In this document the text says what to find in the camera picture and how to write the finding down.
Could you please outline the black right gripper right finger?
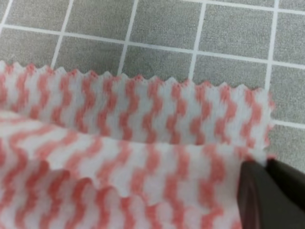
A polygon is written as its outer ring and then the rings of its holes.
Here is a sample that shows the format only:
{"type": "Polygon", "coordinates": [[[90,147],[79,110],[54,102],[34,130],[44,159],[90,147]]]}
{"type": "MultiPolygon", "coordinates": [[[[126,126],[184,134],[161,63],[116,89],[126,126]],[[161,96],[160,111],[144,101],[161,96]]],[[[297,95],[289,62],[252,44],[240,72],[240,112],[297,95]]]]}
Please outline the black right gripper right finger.
{"type": "Polygon", "coordinates": [[[284,194],[305,210],[305,174],[276,159],[269,159],[266,170],[284,194]]]}

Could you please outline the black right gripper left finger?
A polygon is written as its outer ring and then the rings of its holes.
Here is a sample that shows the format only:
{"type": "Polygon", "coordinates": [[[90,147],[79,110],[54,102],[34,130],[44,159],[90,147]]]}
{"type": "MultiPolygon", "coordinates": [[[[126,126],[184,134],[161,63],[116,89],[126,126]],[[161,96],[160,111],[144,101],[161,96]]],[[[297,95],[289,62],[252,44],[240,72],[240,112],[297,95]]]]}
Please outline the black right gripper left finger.
{"type": "Polygon", "coordinates": [[[242,163],[237,194],[242,227],[303,229],[305,211],[284,194],[266,166],[254,161],[242,163]]]}

